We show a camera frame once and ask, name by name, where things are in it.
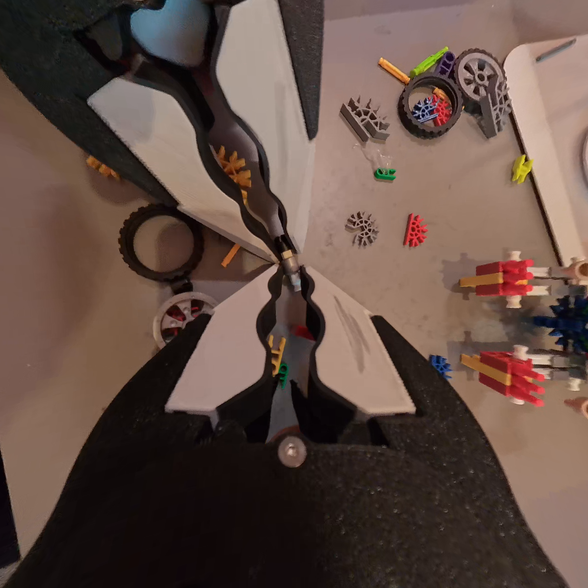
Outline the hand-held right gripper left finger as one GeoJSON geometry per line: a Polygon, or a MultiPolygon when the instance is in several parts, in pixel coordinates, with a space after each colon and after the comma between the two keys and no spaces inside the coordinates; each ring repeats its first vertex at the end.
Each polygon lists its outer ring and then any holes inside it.
{"type": "Polygon", "coordinates": [[[265,443],[275,393],[268,336],[276,325],[283,270],[268,266],[197,320],[194,351],[165,405],[168,414],[204,418],[213,430],[238,424],[265,443]]]}

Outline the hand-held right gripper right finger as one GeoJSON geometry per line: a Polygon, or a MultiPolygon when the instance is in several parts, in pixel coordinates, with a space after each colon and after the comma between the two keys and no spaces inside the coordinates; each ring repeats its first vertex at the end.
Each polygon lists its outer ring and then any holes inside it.
{"type": "Polygon", "coordinates": [[[379,417],[416,407],[375,324],[375,315],[317,270],[300,271],[311,350],[307,401],[313,436],[338,442],[358,424],[370,437],[379,417]]]}

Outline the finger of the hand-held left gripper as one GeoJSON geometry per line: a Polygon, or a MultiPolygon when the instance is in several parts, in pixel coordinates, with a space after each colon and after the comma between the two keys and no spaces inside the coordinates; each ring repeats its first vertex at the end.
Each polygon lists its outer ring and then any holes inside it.
{"type": "Polygon", "coordinates": [[[316,1],[239,1],[219,26],[215,75],[254,140],[284,232],[301,253],[316,144],[316,1]]]}
{"type": "Polygon", "coordinates": [[[247,210],[240,188],[213,156],[206,133],[173,94],[116,77],[87,103],[181,212],[260,258],[277,261],[265,227],[247,210]]]}

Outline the yellow fan connector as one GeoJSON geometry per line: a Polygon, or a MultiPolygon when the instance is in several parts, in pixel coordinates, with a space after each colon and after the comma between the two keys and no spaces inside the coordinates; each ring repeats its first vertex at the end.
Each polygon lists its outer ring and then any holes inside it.
{"type": "Polygon", "coordinates": [[[98,172],[100,175],[102,175],[103,177],[106,178],[112,178],[116,181],[120,181],[121,177],[120,175],[115,172],[112,168],[110,168],[109,166],[103,164],[102,162],[100,162],[98,159],[96,159],[93,156],[88,156],[85,160],[87,166],[91,169],[93,169],[94,171],[98,172]]]}

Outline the grey spoked wheel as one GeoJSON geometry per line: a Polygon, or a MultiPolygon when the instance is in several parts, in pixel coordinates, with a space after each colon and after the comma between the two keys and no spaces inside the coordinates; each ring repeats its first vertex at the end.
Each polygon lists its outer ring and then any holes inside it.
{"type": "Polygon", "coordinates": [[[453,78],[465,99],[480,102],[486,96],[491,78],[504,80],[504,70],[496,58],[481,48],[463,51],[453,68],[453,78]]]}
{"type": "Polygon", "coordinates": [[[153,320],[153,337],[158,348],[164,348],[198,316],[213,314],[216,306],[215,299],[195,291],[178,293],[166,300],[153,320]]]}

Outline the yellow half-round connector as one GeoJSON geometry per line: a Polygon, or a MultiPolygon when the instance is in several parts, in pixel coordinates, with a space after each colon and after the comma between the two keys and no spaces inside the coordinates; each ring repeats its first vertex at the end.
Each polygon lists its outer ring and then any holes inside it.
{"type": "Polygon", "coordinates": [[[243,202],[247,206],[248,189],[252,187],[252,180],[251,171],[246,168],[245,158],[240,158],[237,151],[228,153],[224,145],[221,145],[218,150],[210,145],[210,150],[224,173],[239,186],[243,202]]]}

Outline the grey half-round connector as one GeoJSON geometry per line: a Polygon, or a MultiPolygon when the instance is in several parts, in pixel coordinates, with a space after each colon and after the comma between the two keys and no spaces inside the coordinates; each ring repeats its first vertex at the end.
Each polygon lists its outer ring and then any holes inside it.
{"type": "Polygon", "coordinates": [[[390,123],[379,110],[380,107],[371,98],[363,100],[358,96],[343,103],[340,112],[357,137],[363,143],[367,143],[370,140],[386,141],[390,135],[390,123]]]}

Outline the black rubber tyre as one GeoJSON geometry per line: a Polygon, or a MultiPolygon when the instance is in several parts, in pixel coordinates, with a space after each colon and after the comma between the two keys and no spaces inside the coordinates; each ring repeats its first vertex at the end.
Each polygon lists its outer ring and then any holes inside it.
{"type": "Polygon", "coordinates": [[[398,114],[402,125],[413,136],[423,139],[432,140],[441,137],[448,133],[456,124],[463,110],[463,97],[457,84],[446,77],[439,77],[432,73],[422,73],[415,76],[406,85],[398,102],[398,114]],[[412,109],[409,105],[409,97],[417,89],[421,88],[439,88],[447,95],[452,114],[449,120],[440,126],[428,126],[425,123],[419,122],[413,115],[412,109]]]}
{"type": "Polygon", "coordinates": [[[149,204],[132,212],[124,221],[119,234],[119,251],[123,261],[139,276],[155,282],[174,282],[187,278],[200,264],[204,252],[202,225],[187,216],[176,207],[164,204],[149,204]],[[190,230],[193,248],[188,260],[177,268],[159,271],[148,268],[143,264],[135,250],[135,237],[139,228],[154,217],[172,217],[184,223],[190,230]]]}

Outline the dark grey snowflake connector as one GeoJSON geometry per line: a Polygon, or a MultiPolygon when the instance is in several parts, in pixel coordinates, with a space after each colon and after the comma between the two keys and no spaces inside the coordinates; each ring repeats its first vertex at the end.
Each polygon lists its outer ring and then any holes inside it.
{"type": "Polygon", "coordinates": [[[345,223],[345,229],[353,234],[352,244],[359,249],[373,245],[379,235],[376,219],[365,211],[351,214],[345,223]]]}

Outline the clear plastic connector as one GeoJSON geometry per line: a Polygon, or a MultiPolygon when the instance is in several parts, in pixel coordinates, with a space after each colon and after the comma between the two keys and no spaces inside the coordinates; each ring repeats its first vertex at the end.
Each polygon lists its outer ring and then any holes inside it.
{"type": "Polygon", "coordinates": [[[363,155],[373,172],[378,168],[394,168],[393,157],[388,152],[384,142],[357,142],[354,144],[353,149],[363,155]]]}

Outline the red half-round connector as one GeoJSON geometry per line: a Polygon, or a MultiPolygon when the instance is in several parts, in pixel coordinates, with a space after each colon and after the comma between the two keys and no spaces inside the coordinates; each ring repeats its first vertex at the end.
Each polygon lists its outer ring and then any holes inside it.
{"type": "Polygon", "coordinates": [[[406,225],[403,246],[417,247],[427,239],[428,226],[420,215],[410,213],[406,225]]]}

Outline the light green rod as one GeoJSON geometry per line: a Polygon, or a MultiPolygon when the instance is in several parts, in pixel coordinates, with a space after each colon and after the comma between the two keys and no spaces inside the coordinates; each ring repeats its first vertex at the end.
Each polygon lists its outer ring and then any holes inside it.
{"type": "Polygon", "coordinates": [[[441,50],[437,51],[436,53],[429,55],[426,59],[424,59],[421,63],[416,65],[412,70],[409,72],[409,78],[413,79],[414,77],[424,73],[425,71],[429,70],[431,67],[436,65],[444,55],[449,51],[447,46],[443,47],[441,50]]]}

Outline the colourful construction toy model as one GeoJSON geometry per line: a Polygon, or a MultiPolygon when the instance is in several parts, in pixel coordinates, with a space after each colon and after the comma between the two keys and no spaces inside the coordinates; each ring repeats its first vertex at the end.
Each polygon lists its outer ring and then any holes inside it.
{"type": "Polygon", "coordinates": [[[480,384],[517,405],[543,406],[545,381],[562,380],[570,392],[587,387],[587,260],[572,258],[568,266],[541,268],[518,251],[503,261],[476,266],[459,286],[479,298],[499,298],[511,311],[527,298],[552,296],[552,286],[563,296],[553,300],[547,314],[527,318],[529,329],[553,338],[551,348],[514,345],[509,351],[483,350],[462,354],[460,362],[477,373],[480,384]]]}

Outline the long grey fan connector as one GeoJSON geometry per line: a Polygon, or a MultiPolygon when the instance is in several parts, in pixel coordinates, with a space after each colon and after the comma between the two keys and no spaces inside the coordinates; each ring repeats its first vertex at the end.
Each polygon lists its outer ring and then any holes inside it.
{"type": "Polygon", "coordinates": [[[480,100],[481,128],[487,138],[493,138],[503,131],[511,113],[511,99],[506,80],[497,75],[489,78],[486,94],[480,100]]]}

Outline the white stand base board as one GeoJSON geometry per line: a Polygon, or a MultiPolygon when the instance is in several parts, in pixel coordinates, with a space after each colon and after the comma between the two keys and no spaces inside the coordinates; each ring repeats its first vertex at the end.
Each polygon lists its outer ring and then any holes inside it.
{"type": "Polygon", "coordinates": [[[587,35],[525,43],[504,60],[511,107],[555,252],[587,258],[587,35]]]}

